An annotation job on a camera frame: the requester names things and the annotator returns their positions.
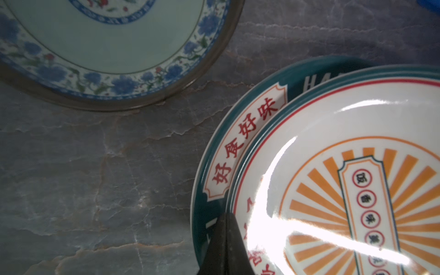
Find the floral medallion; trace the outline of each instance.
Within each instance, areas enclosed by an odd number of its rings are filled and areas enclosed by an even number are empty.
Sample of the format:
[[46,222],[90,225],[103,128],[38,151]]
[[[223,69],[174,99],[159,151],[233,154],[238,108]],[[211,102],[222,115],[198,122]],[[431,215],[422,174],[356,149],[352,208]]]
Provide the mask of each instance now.
[[121,25],[143,17],[156,0],[69,0],[80,12],[102,23]]
[[[125,12],[127,16],[117,20],[130,20],[130,16],[140,11],[146,13],[155,0],[69,1],[73,3],[72,8],[77,7],[75,3],[78,3],[84,7],[82,9],[80,6],[80,11],[93,12],[97,20],[101,21],[99,16],[110,18],[112,13],[118,16]],[[8,8],[5,0],[0,0],[0,59],[27,77],[64,94],[96,100],[139,98],[172,85],[200,63],[219,36],[229,6],[230,0],[204,1],[191,36],[174,55],[143,71],[114,74],[75,65],[74,61],[65,60],[50,51],[27,32]]]

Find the vertical label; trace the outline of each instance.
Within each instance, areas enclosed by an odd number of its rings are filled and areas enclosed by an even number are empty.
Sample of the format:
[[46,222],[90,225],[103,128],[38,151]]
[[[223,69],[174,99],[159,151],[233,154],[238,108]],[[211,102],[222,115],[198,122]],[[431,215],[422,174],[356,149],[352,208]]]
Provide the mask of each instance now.
[[[338,171],[352,238],[399,251],[396,225],[382,162],[372,156],[344,162]],[[403,275],[395,263],[355,252],[360,275]]]

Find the ceramic plate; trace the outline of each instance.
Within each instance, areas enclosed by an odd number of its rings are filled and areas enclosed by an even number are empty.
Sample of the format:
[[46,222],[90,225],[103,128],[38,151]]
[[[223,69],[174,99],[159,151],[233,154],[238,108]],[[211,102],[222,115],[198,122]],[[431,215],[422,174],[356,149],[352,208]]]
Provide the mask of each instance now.
[[[82,109],[120,110],[183,89],[220,55],[244,0],[0,0],[0,58],[16,84]],[[2,72],[13,82],[14,72]]]
[[191,230],[199,263],[203,262],[216,218],[225,211],[227,191],[238,159],[257,131],[288,101],[342,73],[372,64],[327,56],[295,63],[248,91],[213,134],[200,162],[191,200]]
[[228,211],[257,274],[440,274],[440,69],[332,79],[272,117]]

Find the orange sunburst pattern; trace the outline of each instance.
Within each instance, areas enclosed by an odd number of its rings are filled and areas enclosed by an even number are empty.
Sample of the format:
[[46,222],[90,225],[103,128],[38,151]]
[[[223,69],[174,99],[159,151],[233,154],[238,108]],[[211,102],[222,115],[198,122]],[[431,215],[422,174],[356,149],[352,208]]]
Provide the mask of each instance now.
[[[381,222],[390,224],[395,234],[395,250],[411,259],[408,266],[396,265],[390,275],[440,274],[440,178],[437,174],[440,158],[401,140],[367,141],[358,142],[364,145],[361,147],[343,144],[329,152],[322,151],[317,158],[307,162],[286,190],[280,214],[356,239],[354,224],[350,225],[347,216],[347,207],[351,211],[354,206],[346,204],[348,195],[343,194],[346,191],[341,188],[342,177],[338,171],[352,160],[370,158],[380,165],[379,172],[384,175],[383,193],[389,202],[391,218],[383,216]],[[361,224],[361,219],[352,219]],[[365,265],[365,261],[360,263],[356,253],[331,241],[293,233],[288,243],[286,258],[296,274],[371,275],[364,274],[367,269],[360,265]],[[383,269],[376,262],[372,265],[374,270]]]

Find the red flower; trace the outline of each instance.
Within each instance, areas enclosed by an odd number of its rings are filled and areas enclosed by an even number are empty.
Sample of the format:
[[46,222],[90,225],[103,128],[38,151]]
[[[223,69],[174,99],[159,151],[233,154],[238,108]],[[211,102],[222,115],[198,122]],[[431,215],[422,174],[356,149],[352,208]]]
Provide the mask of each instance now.
[[54,55],[53,54],[46,54],[45,56],[44,56],[44,59],[47,59],[47,60],[54,60]]
[[109,4],[108,0],[98,0],[98,6],[103,7]]

